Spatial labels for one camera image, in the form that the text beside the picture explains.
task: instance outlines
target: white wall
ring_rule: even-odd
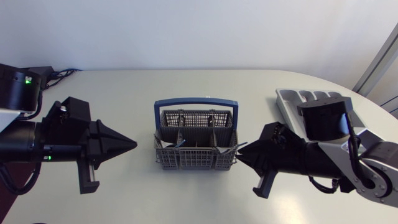
[[[2,0],[0,62],[60,70],[269,68],[352,88],[398,1]]]

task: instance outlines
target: dishwasher cutlery basket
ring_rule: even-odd
[[[230,106],[228,110],[163,110],[185,104]],[[238,102],[175,98],[155,102],[156,162],[165,170],[229,170],[236,163]]]

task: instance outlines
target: white table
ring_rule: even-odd
[[[4,222],[397,223],[398,209],[370,202],[355,191],[323,194],[306,176],[278,174],[269,199],[263,199],[252,192],[259,177],[242,162],[230,171],[170,171],[155,163],[154,101],[191,96],[236,100],[239,142],[253,142],[265,124],[283,121],[275,103],[276,88],[339,91],[352,98],[369,129],[398,142],[398,120],[389,113],[346,88],[299,73],[79,72],[44,93],[40,115],[47,114],[55,100],[68,96],[89,101],[92,120],[101,119],[138,146],[101,164],[96,171],[101,185],[93,194],[79,194],[75,162],[44,163],[35,187],[17,198]]]

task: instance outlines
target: blue basket handle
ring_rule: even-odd
[[[200,98],[200,97],[174,98],[174,99],[156,101],[155,102],[156,129],[160,129],[160,107],[161,106],[184,105],[184,104],[207,104],[207,105],[230,106],[233,108],[232,128],[234,130],[236,130],[236,127],[238,125],[238,102],[237,101],[217,99],[217,98]]]

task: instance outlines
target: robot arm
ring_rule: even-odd
[[[77,162],[81,194],[95,192],[100,183],[95,181],[94,170],[137,146],[100,120],[92,121],[88,102],[72,97],[63,103],[56,101],[41,123],[26,121],[28,117],[21,115],[33,112],[40,101],[38,74],[0,65],[0,86],[4,87],[0,90],[0,107],[4,108],[0,110],[0,177],[14,194],[25,194],[33,187],[41,162],[61,161]],[[25,187],[15,186],[4,166],[7,162],[36,162]]]
[[[345,97],[298,105],[310,142],[284,124],[265,125],[259,140],[236,156],[261,177],[253,188],[257,196],[268,198],[276,174],[288,172],[309,176],[324,193],[356,189],[366,199],[398,207],[398,144],[366,128],[352,128],[350,110],[351,100]],[[313,177],[332,179],[332,188]]]

